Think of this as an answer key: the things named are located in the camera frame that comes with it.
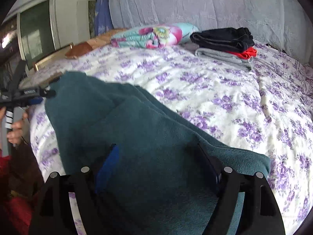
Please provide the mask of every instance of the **white bedspread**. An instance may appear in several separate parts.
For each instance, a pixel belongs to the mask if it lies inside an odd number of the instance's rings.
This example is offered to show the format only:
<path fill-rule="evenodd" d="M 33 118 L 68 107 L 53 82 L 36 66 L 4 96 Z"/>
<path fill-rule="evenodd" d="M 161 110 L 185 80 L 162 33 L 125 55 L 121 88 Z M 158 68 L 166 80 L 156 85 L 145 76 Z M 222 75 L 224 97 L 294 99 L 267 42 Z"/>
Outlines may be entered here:
<path fill-rule="evenodd" d="M 107 82 L 140 85 L 221 142 L 269 156 L 268 181 L 291 235 L 313 204 L 313 100 L 308 97 L 313 72 L 272 48 L 258 42 L 256 47 L 250 73 L 199 59 L 188 46 L 106 46 L 79 60 L 56 62 L 29 80 L 35 85 L 56 71 L 79 70 Z M 52 171 L 65 174 L 44 103 L 31 111 L 31 146 L 44 179 Z M 81 227 L 78 217 L 75 221 Z"/>

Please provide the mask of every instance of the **red clothing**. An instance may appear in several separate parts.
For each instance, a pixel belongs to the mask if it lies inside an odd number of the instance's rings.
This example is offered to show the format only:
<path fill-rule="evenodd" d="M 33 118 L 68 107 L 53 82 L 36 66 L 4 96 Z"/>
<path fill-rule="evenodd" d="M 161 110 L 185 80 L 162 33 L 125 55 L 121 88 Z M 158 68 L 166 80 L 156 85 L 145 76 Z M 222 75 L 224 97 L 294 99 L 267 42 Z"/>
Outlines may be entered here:
<path fill-rule="evenodd" d="M 0 157 L 0 204 L 4 207 L 8 219 L 20 235 L 27 235 L 32 209 L 29 203 L 20 197 L 7 200 L 10 157 Z"/>
<path fill-rule="evenodd" d="M 246 51 L 242 52 L 242 53 L 236 53 L 236 52 L 228 52 L 231 54 L 234 54 L 236 56 L 238 56 L 241 59 L 250 59 L 251 56 L 256 56 L 257 55 L 257 50 L 254 49 L 253 47 L 248 48 Z"/>

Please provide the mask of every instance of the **finger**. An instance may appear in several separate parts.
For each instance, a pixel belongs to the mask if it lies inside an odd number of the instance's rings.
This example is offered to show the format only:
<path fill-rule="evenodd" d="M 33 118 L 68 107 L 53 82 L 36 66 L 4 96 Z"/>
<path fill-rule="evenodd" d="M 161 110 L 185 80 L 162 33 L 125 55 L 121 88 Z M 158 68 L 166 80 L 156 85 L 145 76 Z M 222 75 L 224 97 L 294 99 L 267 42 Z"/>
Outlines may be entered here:
<path fill-rule="evenodd" d="M 21 138 L 14 138 L 14 139 L 9 139 L 9 142 L 12 144 L 20 144 L 21 143 Z"/>
<path fill-rule="evenodd" d="M 24 120 L 18 120 L 12 124 L 12 129 L 22 129 L 24 126 Z"/>
<path fill-rule="evenodd" d="M 23 135 L 22 130 L 15 130 L 7 134 L 8 139 L 20 138 Z"/>
<path fill-rule="evenodd" d="M 5 110 L 6 110 L 6 107 L 2 107 L 2 108 L 0 109 L 0 120 L 2 120 L 2 119 L 4 118 Z"/>
<path fill-rule="evenodd" d="M 26 118 L 28 118 L 28 114 L 26 112 L 24 112 L 22 119 L 25 120 Z"/>

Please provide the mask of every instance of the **teal fleece blanket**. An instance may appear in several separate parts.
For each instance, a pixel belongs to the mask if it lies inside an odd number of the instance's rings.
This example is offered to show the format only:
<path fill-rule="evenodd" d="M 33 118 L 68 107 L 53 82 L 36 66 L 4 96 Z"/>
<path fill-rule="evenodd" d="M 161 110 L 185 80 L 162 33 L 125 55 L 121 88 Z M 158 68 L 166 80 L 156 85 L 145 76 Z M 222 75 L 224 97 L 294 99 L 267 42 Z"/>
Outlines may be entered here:
<path fill-rule="evenodd" d="M 45 108 L 67 174 L 119 146 L 106 191 L 141 227 L 128 227 L 133 234 L 202 234 L 218 199 L 194 158 L 197 144 L 239 173 L 268 175 L 268 157 L 226 146 L 138 86 L 67 72 L 51 89 L 57 95 Z M 243 199 L 240 193 L 228 234 Z"/>

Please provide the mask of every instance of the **white tape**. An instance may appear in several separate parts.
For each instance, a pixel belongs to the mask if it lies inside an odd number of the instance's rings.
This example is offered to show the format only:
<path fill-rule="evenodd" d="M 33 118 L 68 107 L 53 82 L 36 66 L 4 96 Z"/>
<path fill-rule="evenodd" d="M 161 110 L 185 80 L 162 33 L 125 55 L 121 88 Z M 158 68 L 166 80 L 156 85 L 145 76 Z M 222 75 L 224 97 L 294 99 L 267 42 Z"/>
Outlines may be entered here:
<path fill-rule="evenodd" d="M 12 129 L 12 124 L 5 123 L 5 128 Z"/>
<path fill-rule="evenodd" d="M 7 117 L 6 121 L 7 121 L 8 123 L 13 123 L 13 118 Z"/>
<path fill-rule="evenodd" d="M 7 113 L 6 113 L 6 115 L 7 115 L 7 117 L 13 117 L 13 112 L 11 112 L 11 111 L 7 111 Z"/>

